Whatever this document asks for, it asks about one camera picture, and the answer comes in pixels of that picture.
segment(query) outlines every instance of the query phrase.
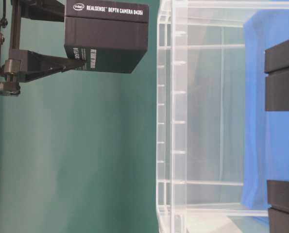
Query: intel logo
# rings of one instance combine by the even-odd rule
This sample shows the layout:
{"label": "intel logo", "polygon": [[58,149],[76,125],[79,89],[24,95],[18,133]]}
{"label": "intel logo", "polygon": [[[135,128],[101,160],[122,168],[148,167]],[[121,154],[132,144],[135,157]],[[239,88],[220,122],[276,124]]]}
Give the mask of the intel logo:
{"label": "intel logo", "polygon": [[82,4],[82,3],[77,3],[77,4],[74,4],[73,5],[73,9],[74,10],[76,10],[76,11],[81,11],[81,10],[83,10],[84,9],[84,4]]}

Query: blue fabric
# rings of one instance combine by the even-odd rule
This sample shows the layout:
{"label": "blue fabric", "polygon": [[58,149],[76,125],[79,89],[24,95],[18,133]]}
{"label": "blue fabric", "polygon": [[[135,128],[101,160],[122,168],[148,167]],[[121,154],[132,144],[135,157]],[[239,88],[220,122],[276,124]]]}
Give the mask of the blue fabric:
{"label": "blue fabric", "polygon": [[264,50],[289,39],[289,10],[261,10],[244,24],[245,171],[242,204],[267,209],[266,180],[289,180],[289,112],[265,112]]}

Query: black block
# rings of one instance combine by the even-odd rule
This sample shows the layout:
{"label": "black block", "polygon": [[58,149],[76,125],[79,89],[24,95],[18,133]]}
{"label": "black block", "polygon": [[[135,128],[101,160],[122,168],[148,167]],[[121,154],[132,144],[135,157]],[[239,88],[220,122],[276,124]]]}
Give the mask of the black block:
{"label": "black block", "polygon": [[79,70],[131,73],[148,47],[147,5],[67,0],[65,50]]}
{"label": "black block", "polygon": [[269,209],[270,233],[289,233],[289,214]]}
{"label": "black block", "polygon": [[265,73],[289,67],[289,40],[265,50]]}
{"label": "black block", "polygon": [[266,111],[289,111],[289,68],[270,73],[265,83]]}
{"label": "black block", "polygon": [[272,208],[289,213],[289,182],[268,180],[267,196]]}

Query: clear plastic container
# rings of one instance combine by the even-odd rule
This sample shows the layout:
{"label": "clear plastic container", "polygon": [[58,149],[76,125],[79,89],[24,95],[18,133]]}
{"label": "clear plastic container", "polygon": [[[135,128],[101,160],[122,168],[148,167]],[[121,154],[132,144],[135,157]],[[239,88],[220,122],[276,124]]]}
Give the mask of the clear plastic container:
{"label": "clear plastic container", "polygon": [[[289,1],[161,0],[156,143],[161,233],[269,232],[267,208],[242,204],[244,180],[253,176],[245,173],[247,106],[253,101],[246,93],[247,64],[254,56],[263,59],[263,53],[253,53],[249,33],[255,31],[247,22],[253,19],[258,31],[258,20],[266,28],[264,21],[274,22],[282,12],[289,14]],[[263,39],[276,37],[264,33]]]}

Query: green backdrop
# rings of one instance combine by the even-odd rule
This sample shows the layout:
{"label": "green backdrop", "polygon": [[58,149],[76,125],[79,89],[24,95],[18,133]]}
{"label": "green backdrop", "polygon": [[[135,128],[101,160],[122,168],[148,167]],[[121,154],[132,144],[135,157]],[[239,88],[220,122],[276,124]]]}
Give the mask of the green backdrop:
{"label": "green backdrop", "polygon": [[[0,233],[158,231],[159,1],[125,1],[150,5],[149,50],[131,75],[69,71],[0,97]],[[21,49],[65,57],[63,42],[63,23],[22,20]]]}

